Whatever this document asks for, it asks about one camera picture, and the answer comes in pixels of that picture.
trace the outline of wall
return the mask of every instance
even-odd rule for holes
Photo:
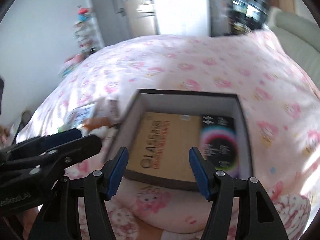
[[[160,34],[209,35],[209,0],[154,0]]]
[[[15,0],[0,23],[1,124],[35,110],[60,82],[61,64],[79,53],[73,39],[85,0]]]
[[[294,0],[294,7],[297,15],[317,24],[308,7],[302,0]]]

